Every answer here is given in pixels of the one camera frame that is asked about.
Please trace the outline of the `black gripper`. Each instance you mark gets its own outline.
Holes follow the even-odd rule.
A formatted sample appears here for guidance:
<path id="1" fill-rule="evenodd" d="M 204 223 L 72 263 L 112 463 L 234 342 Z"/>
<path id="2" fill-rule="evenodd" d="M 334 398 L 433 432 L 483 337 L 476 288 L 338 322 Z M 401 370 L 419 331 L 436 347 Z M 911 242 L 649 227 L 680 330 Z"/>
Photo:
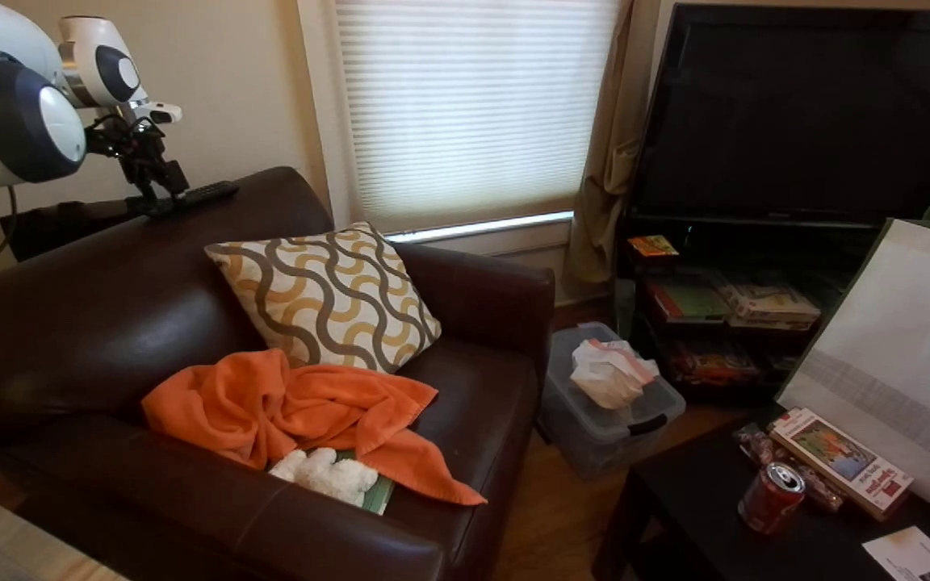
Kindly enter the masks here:
<path id="1" fill-rule="evenodd" d="M 164 157 L 164 123 L 177 123 L 175 103 L 149 99 L 135 106 L 103 109 L 86 129 L 92 155 L 116 157 L 126 179 L 138 190 L 131 209 L 164 215 L 186 190 L 184 168 Z"/>

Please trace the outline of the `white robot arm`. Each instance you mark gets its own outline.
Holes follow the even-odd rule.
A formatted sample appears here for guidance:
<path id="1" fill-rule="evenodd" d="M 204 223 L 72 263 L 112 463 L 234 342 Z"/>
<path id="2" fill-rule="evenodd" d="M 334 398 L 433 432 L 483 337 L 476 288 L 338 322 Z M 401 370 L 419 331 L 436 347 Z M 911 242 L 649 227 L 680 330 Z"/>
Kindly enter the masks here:
<path id="1" fill-rule="evenodd" d="M 175 103 L 150 99 L 126 37 L 105 15 L 63 15 L 49 37 L 0 2 L 0 187 L 73 174 L 86 155 L 116 157 L 143 209 L 179 203 L 186 176 L 164 157 Z"/>

